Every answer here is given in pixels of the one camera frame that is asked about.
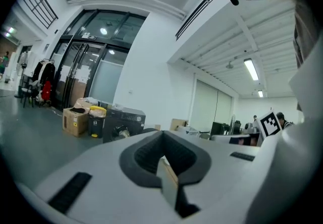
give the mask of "computer monitor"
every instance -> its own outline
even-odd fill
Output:
[[[212,129],[211,129],[211,136],[212,135],[220,135],[224,133],[223,124],[213,122]]]

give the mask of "cardboard piece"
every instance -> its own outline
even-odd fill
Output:
[[[63,130],[75,137],[80,137],[88,128],[88,114],[70,111],[71,108],[63,110]]]
[[[178,126],[185,126],[187,123],[188,120],[172,119],[170,131],[176,131]]]
[[[74,104],[75,108],[83,108],[85,109],[85,113],[90,111],[90,106],[96,105],[93,103],[86,102],[86,98],[78,98]]]

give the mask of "trash bin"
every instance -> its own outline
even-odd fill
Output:
[[[88,133],[94,138],[102,138],[106,109],[93,105],[89,111]]]

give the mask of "glass door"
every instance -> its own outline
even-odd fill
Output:
[[[84,97],[89,89],[88,81],[94,77],[99,58],[104,51],[104,45],[84,43],[84,47],[77,54],[68,77],[67,87],[64,96],[64,107],[73,107],[76,100]]]
[[[58,108],[62,108],[64,100],[65,86],[68,82],[69,75],[71,73],[71,68],[73,68],[73,63],[76,60],[77,55],[84,48],[83,42],[73,42],[70,48],[65,51],[65,58],[63,59],[62,66],[57,72],[57,82],[55,88],[55,101]]]

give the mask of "paper sign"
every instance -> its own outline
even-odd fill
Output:
[[[87,83],[90,76],[90,68],[87,65],[82,65],[80,69],[77,69],[75,74],[75,79],[78,79],[79,82]]]
[[[70,69],[71,69],[70,66],[63,65],[62,70],[61,70],[60,81],[63,81],[63,82],[66,81],[66,77],[68,76]]]

